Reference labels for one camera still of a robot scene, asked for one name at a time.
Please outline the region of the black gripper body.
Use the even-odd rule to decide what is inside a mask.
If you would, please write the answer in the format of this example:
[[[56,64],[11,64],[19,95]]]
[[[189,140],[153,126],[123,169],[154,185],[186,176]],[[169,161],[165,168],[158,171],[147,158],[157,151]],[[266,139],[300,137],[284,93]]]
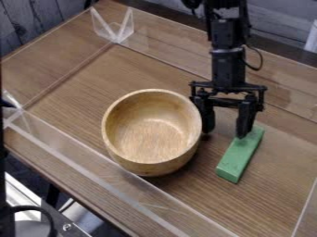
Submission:
[[[212,80],[190,82],[190,99],[199,111],[209,112],[216,106],[262,111],[268,87],[246,81],[245,48],[210,52]]]

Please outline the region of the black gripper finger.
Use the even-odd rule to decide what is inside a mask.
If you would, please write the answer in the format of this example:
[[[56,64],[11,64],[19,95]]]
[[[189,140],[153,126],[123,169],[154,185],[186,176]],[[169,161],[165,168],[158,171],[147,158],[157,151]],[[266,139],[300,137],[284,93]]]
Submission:
[[[199,89],[194,96],[194,104],[199,110],[202,118],[202,132],[210,133],[216,127],[216,113],[209,93],[205,89]]]
[[[253,124],[257,115],[258,99],[253,94],[249,94],[240,103],[240,115],[237,118],[237,137],[242,139],[253,129]]]

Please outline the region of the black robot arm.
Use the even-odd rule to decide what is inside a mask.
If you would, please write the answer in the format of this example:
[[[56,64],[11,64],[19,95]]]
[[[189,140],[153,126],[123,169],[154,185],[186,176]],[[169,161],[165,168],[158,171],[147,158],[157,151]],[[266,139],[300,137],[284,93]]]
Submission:
[[[246,0],[181,0],[194,11],[205,8],[209,41],[212,42],[212,80],[193,81],[190,99],[202,118],[202,132],[216,127],[214,107],[238,109],[236,135],[242,139],[253,130],[257,113],[264,110],[268,87],[246,82],[246,68],[260,70],[246,62],[250,21]]]

